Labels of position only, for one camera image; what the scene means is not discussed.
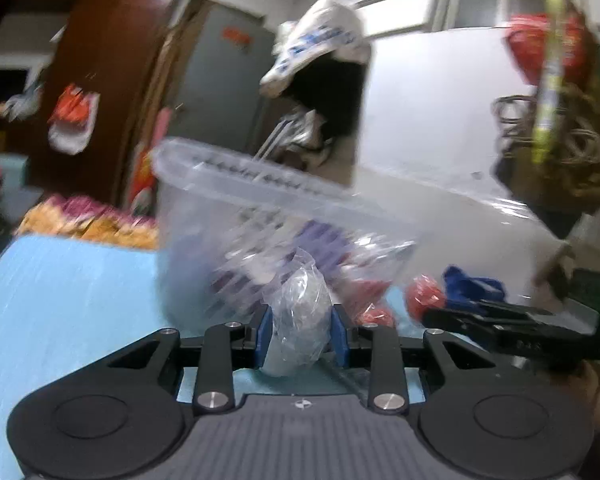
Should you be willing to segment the pink red packet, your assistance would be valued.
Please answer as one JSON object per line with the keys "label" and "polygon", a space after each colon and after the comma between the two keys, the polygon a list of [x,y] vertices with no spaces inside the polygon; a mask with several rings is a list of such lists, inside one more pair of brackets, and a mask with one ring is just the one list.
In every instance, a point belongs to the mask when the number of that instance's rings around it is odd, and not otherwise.
{"label": "pink red packet", "polygon": [[347,299],[352,320],[358,325],[396,326],[392,309],[385,302],[390,283],[381,280],[356,280]]}

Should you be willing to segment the red round wrapped packet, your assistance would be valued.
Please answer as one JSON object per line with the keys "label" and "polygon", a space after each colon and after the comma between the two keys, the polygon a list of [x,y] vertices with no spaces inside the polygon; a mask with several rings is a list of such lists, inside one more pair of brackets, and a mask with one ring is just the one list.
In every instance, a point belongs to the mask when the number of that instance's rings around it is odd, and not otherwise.
{"label": "red round wrapped packet", "polygon": [[405,289],[406,310],[415,322],[420,322],[428,310],[443,309],[445,304],[444,291],[430,276],[416,276]]}

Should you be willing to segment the white cap with blue letters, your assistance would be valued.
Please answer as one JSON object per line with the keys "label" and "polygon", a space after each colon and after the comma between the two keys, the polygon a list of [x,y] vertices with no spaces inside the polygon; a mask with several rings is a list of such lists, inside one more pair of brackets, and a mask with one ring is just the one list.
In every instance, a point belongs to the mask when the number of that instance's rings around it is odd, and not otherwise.
{"label": "white cap with blue letters", "polygon": [[317,0],[299,21],[278,28],[274,64],[260,80],[260,95],[277,98],[300,70],[324,55],[336,62],[366,65],[370,43],[360,12],[346,0]]}

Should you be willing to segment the dark red wooden wardrobe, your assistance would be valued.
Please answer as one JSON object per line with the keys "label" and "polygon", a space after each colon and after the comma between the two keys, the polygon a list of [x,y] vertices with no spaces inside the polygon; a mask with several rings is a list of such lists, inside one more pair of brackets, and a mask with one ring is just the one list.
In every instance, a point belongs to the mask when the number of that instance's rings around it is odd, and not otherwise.
{"label": "dark red wooden wardrobe", "polygon": [[[0,0],[0,25],[12,13],[68,16],[46,73],[40,108],[24,122],[0,118],[6,150],[28,156],[34,185],[106,203],[118,200],[140,95],[177,1]],[[99,95],[91,140],[76,155],[53,150],[47,140],[48,121],[68,84]]]}

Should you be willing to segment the blue cloth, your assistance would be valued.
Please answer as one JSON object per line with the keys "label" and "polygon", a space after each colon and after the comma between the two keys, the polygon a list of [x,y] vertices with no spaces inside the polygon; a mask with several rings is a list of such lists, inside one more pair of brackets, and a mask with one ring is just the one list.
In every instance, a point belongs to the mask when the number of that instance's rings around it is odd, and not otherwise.
{"label": "blue cloth", "polygon": [[485,314],[484,302],[504,302],[506,299],[506,289],[500,281],[469,276],[458,266],[448,266],[443,281],[447,309]]}

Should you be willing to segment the orange white hanging bag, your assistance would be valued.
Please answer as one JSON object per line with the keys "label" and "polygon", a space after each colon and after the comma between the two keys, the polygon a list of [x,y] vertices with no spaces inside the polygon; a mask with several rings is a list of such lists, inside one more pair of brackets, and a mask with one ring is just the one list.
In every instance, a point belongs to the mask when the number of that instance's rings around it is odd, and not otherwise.
{"label": "orange white hanging bag", "polygon": [[53,150],[74,156],[86,149],[95,128],[99,98],[97,92],[68,84],[48,121],[48,143]]}

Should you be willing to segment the brown hanging bag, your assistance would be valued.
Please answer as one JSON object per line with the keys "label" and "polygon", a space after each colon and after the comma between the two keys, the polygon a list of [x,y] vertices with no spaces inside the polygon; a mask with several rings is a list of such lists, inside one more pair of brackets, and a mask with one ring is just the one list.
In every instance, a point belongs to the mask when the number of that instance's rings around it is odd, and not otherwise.
{"label": "brown hanging bag", "polygon": [[600,104],[574,84],[560,92],[550,154],[532,162],[536,99],[502,96],[492,104],[501,136],[492,174],[564,240],[585,214],[600,210]]}

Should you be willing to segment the white perforated plastic basket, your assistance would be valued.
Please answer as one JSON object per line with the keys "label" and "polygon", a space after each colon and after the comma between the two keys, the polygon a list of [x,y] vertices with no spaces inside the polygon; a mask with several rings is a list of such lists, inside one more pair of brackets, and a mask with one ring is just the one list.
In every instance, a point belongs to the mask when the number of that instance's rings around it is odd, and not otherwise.
{"label": "white perforated plastic basket", "polygon": [[391,286],[415,251],[414,226],[310,174],[181,138],[150,157],[158,297],[183,332],[248,318],[272,281],[266,254],[276,246],[308,252],[345,307],[353,281]]}

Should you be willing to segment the clear bagged white packet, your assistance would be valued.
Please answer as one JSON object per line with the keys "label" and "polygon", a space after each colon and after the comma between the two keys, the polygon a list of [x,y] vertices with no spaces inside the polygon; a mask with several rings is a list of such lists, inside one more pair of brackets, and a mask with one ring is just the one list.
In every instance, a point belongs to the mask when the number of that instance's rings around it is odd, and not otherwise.
{"label": "clear bagged white packet", "polygon": [[264,303],[273,315],[272,336],[262,366],[273,377],[311,367],[329,341],[332,297],[313,257],[297,247],[276,246],[266,254],[273,278]]}

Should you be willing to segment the grey metal door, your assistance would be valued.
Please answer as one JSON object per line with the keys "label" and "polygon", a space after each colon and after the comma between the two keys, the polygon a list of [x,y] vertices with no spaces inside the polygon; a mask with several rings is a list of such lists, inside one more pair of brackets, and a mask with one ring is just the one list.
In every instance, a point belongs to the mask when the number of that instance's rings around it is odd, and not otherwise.
{"label": "grey metal door", "polygon": [[274,34],[257,18],[213,0],[189,0],[164,102],[168,136],[249,152],[265,98],[262,76],[273,65]]}

